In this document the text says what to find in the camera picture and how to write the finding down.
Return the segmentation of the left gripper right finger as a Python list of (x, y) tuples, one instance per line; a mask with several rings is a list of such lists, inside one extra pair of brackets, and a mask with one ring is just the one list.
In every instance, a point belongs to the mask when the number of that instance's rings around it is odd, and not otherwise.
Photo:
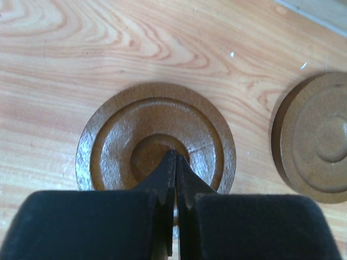
[(181, 259), (340, 259), (320, 207), (298, 195), (219, 194), (176, 159)]

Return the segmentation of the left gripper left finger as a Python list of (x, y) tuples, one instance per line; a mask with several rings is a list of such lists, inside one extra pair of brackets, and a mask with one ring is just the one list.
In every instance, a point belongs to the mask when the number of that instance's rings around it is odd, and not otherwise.
[(130, 190), (38, 191), (16, 213), (1, 259), (167, 259), (176, 153)]

